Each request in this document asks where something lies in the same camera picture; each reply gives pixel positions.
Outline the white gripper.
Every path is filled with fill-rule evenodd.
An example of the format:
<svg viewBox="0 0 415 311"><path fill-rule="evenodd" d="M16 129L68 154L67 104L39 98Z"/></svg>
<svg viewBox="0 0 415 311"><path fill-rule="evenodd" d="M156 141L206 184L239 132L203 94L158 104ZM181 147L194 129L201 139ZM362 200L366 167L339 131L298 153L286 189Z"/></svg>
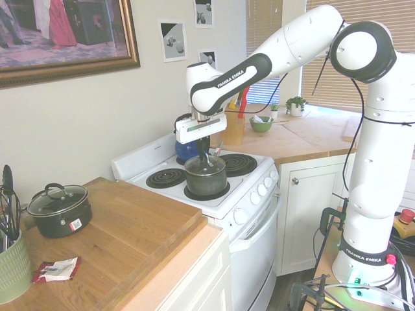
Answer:
<svg viewBox="0 0 415 311"><path fill-rule="evenodd" d="M196 150L201 161L204 155L209 153L210 135L219 133L227 127L227 119L224 113L218 113L206 121L198 121L191 117L175 122L176 140L181 144L196 140Z"/></svg>

